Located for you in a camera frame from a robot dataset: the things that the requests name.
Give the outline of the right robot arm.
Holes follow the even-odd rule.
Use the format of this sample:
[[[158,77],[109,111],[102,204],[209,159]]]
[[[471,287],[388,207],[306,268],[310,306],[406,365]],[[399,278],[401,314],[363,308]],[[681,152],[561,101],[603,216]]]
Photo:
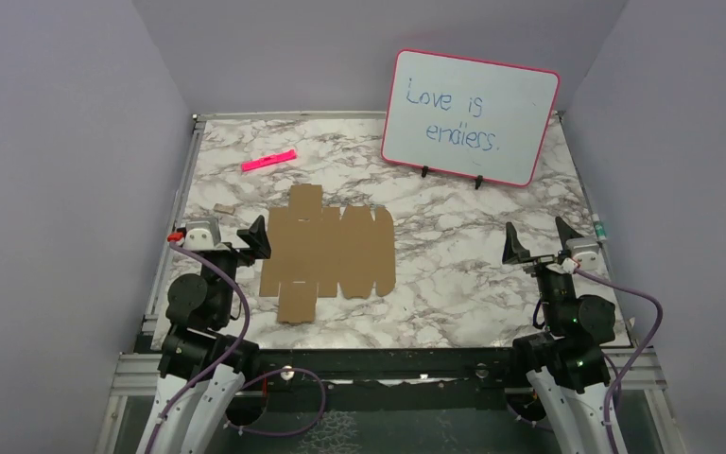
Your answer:
[[[531,386],[563,453],[624,453],[621,431],[613,426],[614,389],[610,363],[601,349],[615,339],[615,303],[594,294],[579,295],[576,271],[600,263],[595,239],[555,219],[561,242],[557,253],[534,255],[523,246],[512,223],[506,225],[502,255],[537,283],[539,299],[532,324],[537,333],[512,343],[508,372]]]

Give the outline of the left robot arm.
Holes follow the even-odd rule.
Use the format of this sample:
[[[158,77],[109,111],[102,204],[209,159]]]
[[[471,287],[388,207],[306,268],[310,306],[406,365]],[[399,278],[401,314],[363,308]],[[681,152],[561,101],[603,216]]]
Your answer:
[[[201,218],[166,239],[200,270],[180,275],[167,291],[170,326],[140,453],[204,452],[235,394],[258,379],[259,347],[245,339],[250,304],[235,276],[270,257],[264,217],[237,235],[241,248],[222,241],[216,218]]]

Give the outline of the brown cardboard box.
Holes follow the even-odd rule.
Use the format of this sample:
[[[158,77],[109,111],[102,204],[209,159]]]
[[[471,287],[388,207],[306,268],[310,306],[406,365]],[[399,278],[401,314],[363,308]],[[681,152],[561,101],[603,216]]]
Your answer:
[[[319,298],[384,297],[396,286],[394,219],[383,206],[328,206],[321,186],[293,185],[288,204],[269,210],[267,233],[258,295],[278,299],[277,323],[312,323]]]

